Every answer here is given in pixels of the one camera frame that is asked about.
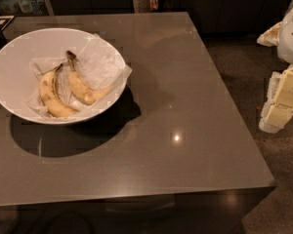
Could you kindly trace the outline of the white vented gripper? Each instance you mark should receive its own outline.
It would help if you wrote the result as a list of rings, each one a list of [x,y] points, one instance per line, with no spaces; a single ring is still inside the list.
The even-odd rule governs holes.
[[[277,46],[278,56],[288,63],[293,63],[293,8],[282,22],[276,23],[261,34],[257,43],[266,47]],[[276,134],[292,117],[293,64],[290,64],[282,73],[275,71],[270,78],[259,128],[263,132]]]

